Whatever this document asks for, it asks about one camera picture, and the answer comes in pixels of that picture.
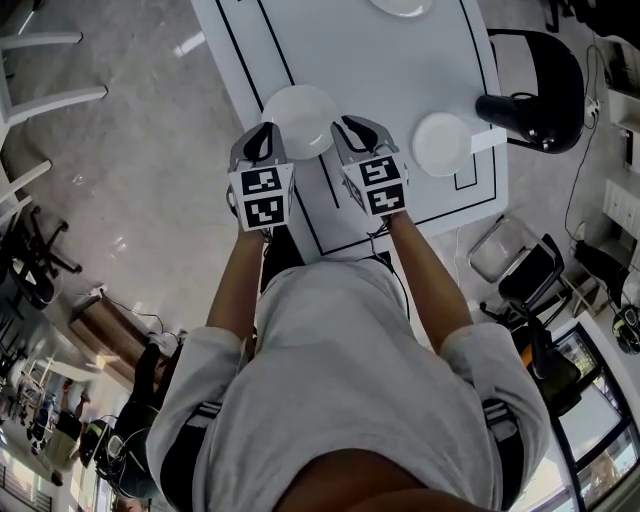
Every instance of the sleeve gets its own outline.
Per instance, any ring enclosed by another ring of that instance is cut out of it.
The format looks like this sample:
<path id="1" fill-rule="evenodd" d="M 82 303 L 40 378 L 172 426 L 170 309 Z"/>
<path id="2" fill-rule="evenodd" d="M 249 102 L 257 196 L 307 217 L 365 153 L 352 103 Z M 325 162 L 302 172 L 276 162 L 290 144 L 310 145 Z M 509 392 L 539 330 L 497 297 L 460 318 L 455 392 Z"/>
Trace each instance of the sleeve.
<path id="1" fill-rule="evenodd" d="M 73 453 L 72 453 L 71 455 L 69 455 L 67 460 L 64 461 L 64 464 L 60 468 L 60 471 L 62 473 L 68 473 L 69 471 L 71 471 L 73 469 L 73 466 L 75 466 L 77 460 L 78 459 L 74 459 L 73 458 Z"/>
<path id="2" fill-rule="evenodd" d="M 501 400 L 516 416 L 524 445 L 524 488 L 547 451 L 551 423 L 511 334 L 498 324 L 464 327 L 445 340 L 440 355 L 482 402 Z"/>
<path id="3" fill-rule="evenodd" d="M 221 402 L 234 377 L 247 364 L 242 342 L 215 327 L 191 332 L 185 341 L 167 396 L 147 437 L 149 470 L 160 482 L 167 452 L 202 402 Z"/>

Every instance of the window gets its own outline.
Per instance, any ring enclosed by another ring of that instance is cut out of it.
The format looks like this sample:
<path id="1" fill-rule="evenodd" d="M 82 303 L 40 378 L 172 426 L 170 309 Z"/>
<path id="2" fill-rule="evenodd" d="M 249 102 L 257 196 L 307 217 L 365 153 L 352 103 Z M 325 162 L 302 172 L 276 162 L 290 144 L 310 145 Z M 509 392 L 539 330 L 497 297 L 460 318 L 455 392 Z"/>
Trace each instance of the window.
<path id="1" fill-rule="evenodd" d="M 555 345 L 580 369 L 581 400 L 562 417 L 551 414 L 551 446 L 512 512 L 588 512 L 639 463 L 638 428 L 586 331 L 578 324 Z"/>

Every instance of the power strip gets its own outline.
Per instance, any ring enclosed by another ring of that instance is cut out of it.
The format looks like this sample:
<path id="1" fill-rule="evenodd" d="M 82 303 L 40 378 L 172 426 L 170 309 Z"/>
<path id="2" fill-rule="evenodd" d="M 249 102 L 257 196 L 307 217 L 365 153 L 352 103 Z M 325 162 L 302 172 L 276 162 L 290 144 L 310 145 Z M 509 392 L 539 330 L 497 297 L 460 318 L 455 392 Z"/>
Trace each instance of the power strip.
<path id="1" fill-rule="evenodd" d="M 587 115 L 595 119 L 596 115 L 600 115 L 600 108 L 602 105 L 600 104 L 600 100 L 593 101 L 589 96 L 587 96 L 587 99 L 589 100 L 589 104 L 586 108 Z"/>

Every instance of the table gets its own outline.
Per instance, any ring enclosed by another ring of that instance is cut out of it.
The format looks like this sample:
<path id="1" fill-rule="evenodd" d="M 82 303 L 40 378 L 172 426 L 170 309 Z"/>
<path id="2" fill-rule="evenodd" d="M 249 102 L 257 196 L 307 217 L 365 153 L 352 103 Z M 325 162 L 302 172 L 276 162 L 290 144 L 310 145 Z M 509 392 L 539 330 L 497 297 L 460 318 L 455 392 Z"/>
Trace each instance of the table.
<path id="1" fill-rule="evenodd" d="M 490 128 L 478 96 L 500 94 L 476 0 L 435 0 L 414 19 L 390 16 L 369 0 L 192 0 L 240 122 L 260 122 L 278 90 L 311 84 L 344 114 L 386 126 L 409 167 L 409 211 L 425 236 L 496 214 L 507 206 L 507 151 L 476 154 L 456 176 L 432 178 L 413 160 L 413 132 L 427 114 L 447 111 L 472 133 Z M 348 196 L 335 148 L 296 162 L 289 230 L 307 262 L 371 255 L 368 219 Z M 376 251 L 390 248 L 388 236 Z"/>

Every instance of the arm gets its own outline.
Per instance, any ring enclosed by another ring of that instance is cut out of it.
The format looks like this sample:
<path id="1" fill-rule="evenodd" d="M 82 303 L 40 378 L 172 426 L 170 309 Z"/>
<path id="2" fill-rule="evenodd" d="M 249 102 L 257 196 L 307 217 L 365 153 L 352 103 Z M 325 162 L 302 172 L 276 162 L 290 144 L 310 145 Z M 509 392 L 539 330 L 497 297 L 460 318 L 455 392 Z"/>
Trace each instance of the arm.
<path id="1" fill-rule="evenodd" d="M 471 325 L 467 302 L 406 211 L 393 215 L 389 231 L 422 326 L 440 354 L 447 336 Z"/>
<path id="2" fill-rule="evenodd" d="M 207 327 L 219 327 L 240 340 L 251 341 L 263 246 L 264 237 L 259 231 L 238 234 L 213 300 Z"/>
<path id="3" fill-rule="evenodd" d="M 75 452 L 73 452 L 73 454 L 71 456 L 69 456 L 69 458 L 64 463 L 64 466 L 62 468 L 60 468 L 62 470 L 62 472 L 63 473 L 67 473 L 68 471 L 71 471 L 73 469 L 73 466 L 75 465 L 76 461 L 79 458 L 80 458 L 80 449 L 76 450 Z"/>

